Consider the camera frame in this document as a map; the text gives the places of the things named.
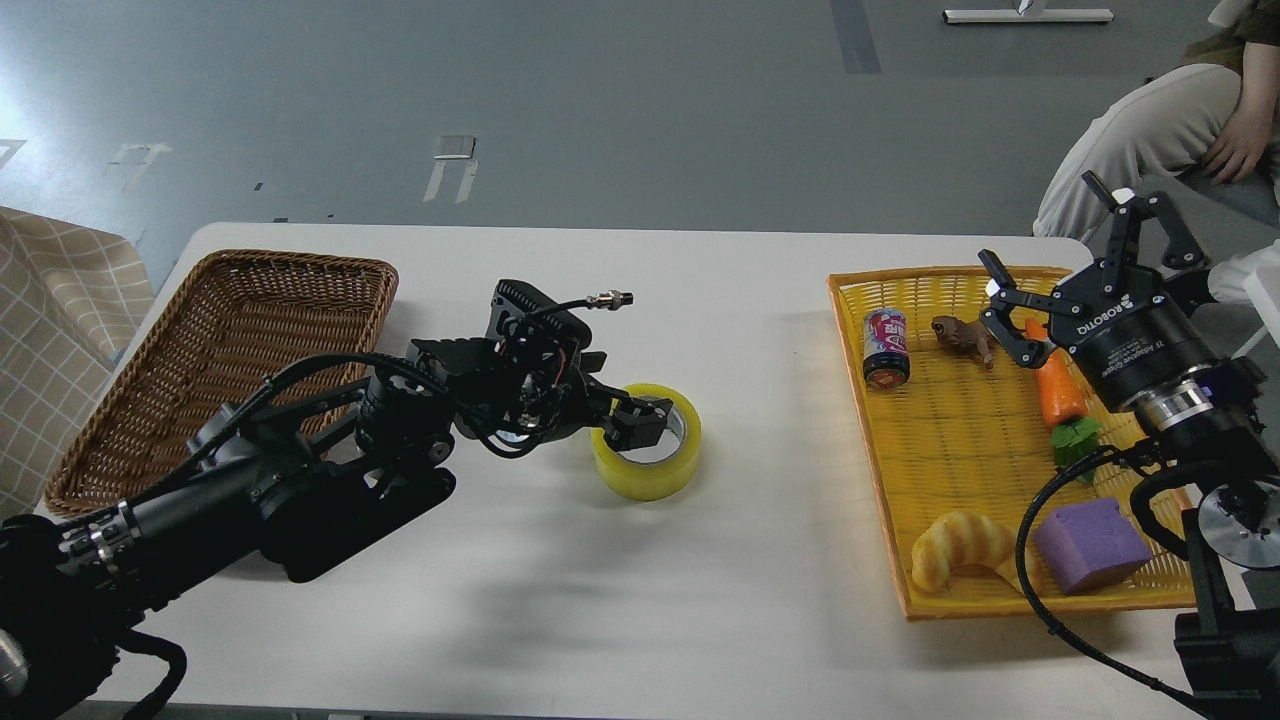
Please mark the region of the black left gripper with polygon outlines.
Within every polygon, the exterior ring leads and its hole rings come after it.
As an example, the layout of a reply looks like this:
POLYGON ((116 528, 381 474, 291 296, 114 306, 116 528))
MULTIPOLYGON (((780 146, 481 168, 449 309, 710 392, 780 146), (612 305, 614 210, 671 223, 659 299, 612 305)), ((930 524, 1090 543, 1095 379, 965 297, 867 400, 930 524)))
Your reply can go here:
POLYGON ((502 441, 558 441, 582 428, 599 427, 614 452, 655 447, 667 429, 675 401, 660 396, 613 398, 595 374, 607 354, 588 351, 564 369, 527 372, 520 402, 500 423, 502 441))

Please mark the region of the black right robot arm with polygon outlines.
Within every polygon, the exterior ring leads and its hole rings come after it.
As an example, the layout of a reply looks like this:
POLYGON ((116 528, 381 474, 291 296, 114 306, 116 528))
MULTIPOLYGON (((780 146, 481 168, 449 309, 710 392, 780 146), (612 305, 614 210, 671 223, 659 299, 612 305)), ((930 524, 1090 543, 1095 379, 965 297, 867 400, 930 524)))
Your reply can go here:
POLYGON ((1277 716, 1276 609, 1239 610, 1224 562, 1277 569, 1277 460, 1260 438, 1254 401, 1263 373, 1247 357, 1216 354, 1169 293, 1162 274, 1138 263, 1140 227, 1167 234, 1166 268, 1189 269, 1203 251, 1165 193, 1108 190, 1082 181, 1111 211, 1105 254, 1048 295, 1019 290, 1000 258, 980 252, 989 306, 980 323, 1019 366, 1066 351, 1105 407, 1132 413, 1146 437, 1103 446, 1061 469, 1030 501, 1015 536, 1018 582, 1050 634, 1079 653, 1162 693, 1206 719, 1277 716), (1140 474, 1132 514, 1157 546, 1188 562, 1196 611, 1179 615, 1174 646, 1190 689, 1170 685, 1083 641, 1041 601, 1025 547, 1041 509, 1084 471, 1106 464, 1140 474))

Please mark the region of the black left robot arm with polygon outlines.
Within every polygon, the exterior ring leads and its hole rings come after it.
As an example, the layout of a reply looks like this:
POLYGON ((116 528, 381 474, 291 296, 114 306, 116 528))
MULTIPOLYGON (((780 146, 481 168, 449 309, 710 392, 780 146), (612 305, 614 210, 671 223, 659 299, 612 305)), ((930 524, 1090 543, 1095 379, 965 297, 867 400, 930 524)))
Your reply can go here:
POLYGON ((605 291, 568 302, 495 284, 486 332, 413 340, 403 357, 333 352, 228 404, 156 486, 69 521, 3 523, 3 716, 55 719, 95 694, 120 652, 168 666, 128 712, 154 717, 187 669, 145 634, 148 611, 244 556, 311 582, 451 497, 456 436, 518 459, 582 428, 616 454, 658 446, 690 414, 671 395, 603 384, 604 352, 576 311, 620 310, 605 291))

